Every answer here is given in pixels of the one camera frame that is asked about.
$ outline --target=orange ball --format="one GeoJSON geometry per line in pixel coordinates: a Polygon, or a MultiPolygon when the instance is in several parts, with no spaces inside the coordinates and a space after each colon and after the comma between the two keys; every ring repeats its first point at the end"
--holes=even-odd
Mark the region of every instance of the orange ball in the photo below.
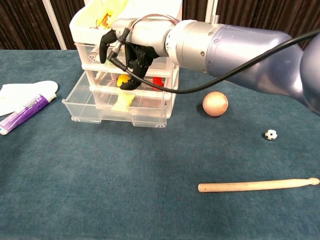
{"type": "Polygon", "coordinates": [[[227,111],[228,104],[227,97],[219,91],[210,92],[202,102],[204,111],[213,117],[224,114],[227,111]]]}

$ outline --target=drumstick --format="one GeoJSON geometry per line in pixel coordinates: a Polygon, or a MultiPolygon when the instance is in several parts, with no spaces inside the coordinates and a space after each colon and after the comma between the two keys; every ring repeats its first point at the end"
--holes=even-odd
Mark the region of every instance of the drumstick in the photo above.
{"type": "Polygon", "coordinates": [[[315,177],[309,179],[285,179],[273,181],[228,182],[228,183],[200,183],[198,190],[201,193],[238,192],[271,189],[298,188],[307,185],[317,185],[320,180],[315,177]]]}

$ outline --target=purple toothpaste tube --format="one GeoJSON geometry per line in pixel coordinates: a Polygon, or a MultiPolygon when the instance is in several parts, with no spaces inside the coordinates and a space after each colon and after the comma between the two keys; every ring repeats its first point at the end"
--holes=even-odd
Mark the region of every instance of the purple toothpaste tube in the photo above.
{"type": "Polygon", "coordinates": [[[55,93],[38,94],[29,102],[0,121],[0,134],[6,135],[17,128],[40,110],[45,108],[57,95],[55,93]]]}

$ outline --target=small soccer ball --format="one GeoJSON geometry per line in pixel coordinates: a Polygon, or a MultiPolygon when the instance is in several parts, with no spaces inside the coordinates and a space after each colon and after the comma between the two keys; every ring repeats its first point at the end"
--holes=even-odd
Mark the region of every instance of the small soccer ball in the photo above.
{"type": "Polygon", "coordinates": [[[264,133],[264,136],[268,140],[275,140],[277,138],[277,132],[275,130],[269,129],[264,133]]]}

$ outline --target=dark curtain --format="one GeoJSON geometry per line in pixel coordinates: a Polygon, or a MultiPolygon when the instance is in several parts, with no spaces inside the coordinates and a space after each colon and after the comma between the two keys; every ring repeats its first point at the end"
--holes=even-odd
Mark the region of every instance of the dark curtain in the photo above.
{"type": "Polygon", "coordinates": [[[42,0],[0,0],[0,49],[60,49],[42,0]]]}
{"type": "Polygon", "coordinates": [[[183,0],[182,19],[205,21],[208,0],[183,0]]]}
{"type": "Polygon", "coordinates": [[[76,49],[69,24],[74,15],[85,6],[84,0],[51,0],[50,2],[66,48],[76,49]]]}
{"type": "Polygon", "coordinates": [[[219,0],[216,14],[222,24],[277,30],[292,37],[320,28],[320,0],[219,0]]]}

